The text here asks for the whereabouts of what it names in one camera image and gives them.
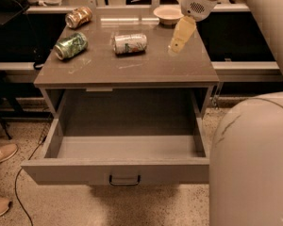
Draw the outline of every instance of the concrete floor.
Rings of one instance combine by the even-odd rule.
[[[221,117],[239,100],[225,99],[219,109],[207,109],[204,126],[209,143]],[[0,145],[16,143],[19,147],[17,154],[0,164],[0,196],[12,200],[0,217],[0,226],[31,225],[16,199],[15,179],[21,162],[38,147],[46,126],[45,121],[11,121],[10,141],[0,126]],[[208,225],[208,185],[38,186],[21,171],[17,192],[35,226]]]

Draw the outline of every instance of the black handle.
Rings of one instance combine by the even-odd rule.
[[[137,186],[141,182],[141,176],[138,175],[137,181],[133,183],[113,183],[112,175],[109,176],[109,183],[111,186]]]

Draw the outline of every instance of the green can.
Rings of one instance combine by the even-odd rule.
[[[85,50],[88,46],[88,41],[83,33],[77,32],[58,41],[54,47],[57,57],[60,60],[76,56],[78,53]]]

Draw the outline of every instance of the silver can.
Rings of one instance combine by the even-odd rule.
[[[147,37],[144,34],[131,34],[115,36],[113,40],[116,55],[145,51]]]
[[[65,22],[68,27],[75,29],[92,19],[92,11],[88,7],[81,7],[67,13]]]
[[[68,38],[62,39],[54,46],[57,57],[60,60],[74,57],[88,46],[88,41],[83,33],[74,33]]]

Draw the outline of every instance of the gray tabletop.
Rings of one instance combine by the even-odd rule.
[[[197,31],[178,56],[169,56],[168,44],[174,28],[153,21],[97,15],[77,30],[66,27],[61,38],[82,32],[88,38],[88,48],[62,61],[52,52],[35,86],[46,89],[206,87],[218,82]],[[146,51],[116,56],[114,36],[137,33],[146,35]]]

